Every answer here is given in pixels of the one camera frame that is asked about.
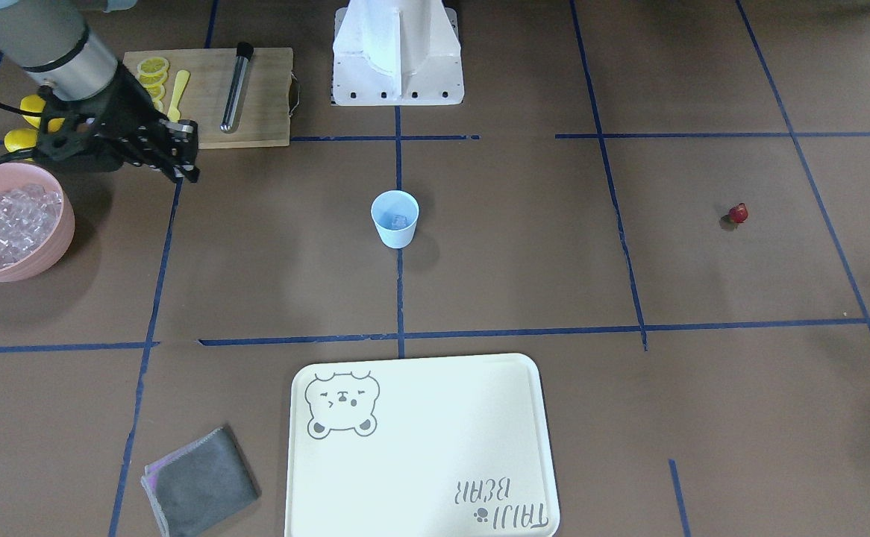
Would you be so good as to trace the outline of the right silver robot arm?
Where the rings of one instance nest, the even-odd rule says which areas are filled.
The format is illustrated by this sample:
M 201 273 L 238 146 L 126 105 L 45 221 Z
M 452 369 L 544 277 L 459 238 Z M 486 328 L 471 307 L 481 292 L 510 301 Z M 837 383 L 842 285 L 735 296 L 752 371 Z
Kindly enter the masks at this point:
M 113 172 L 124 164 L 197 181 L 198 125 L 171 120 L 69 1 L 0 1 L 0 51 L 44 100 L 33 160 L 55 174 Z

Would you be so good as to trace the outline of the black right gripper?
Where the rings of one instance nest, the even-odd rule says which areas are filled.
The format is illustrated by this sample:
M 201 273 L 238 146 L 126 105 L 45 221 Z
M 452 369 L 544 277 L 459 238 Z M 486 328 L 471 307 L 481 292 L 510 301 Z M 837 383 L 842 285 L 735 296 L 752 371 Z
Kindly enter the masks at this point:
M 128 69 L 83 101 L 63 101 L 55 89 L 38 89 L 40 113 L 34 162 L 55 174 L 113 172 L 122 164 L 149 167 L 173 183 L 196 183 L 198 125 L 173 122 Z

